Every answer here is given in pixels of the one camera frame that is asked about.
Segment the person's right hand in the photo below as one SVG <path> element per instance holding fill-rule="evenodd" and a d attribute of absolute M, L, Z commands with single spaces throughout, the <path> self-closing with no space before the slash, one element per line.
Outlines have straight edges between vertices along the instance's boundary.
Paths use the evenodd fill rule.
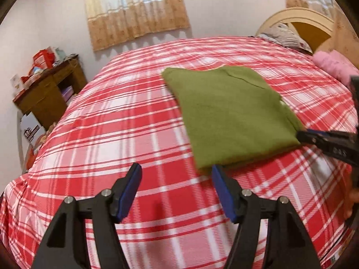
<path fill-rule="evenodd" d="M 353 206 L 359 202 L 358 188 L 354 188 L 352 185 L 351 175 L 346 174 L 344 176 L 345 181 L 345 197 L 344 197 L 344 218 L 348 219 L 352 215 Z"/>

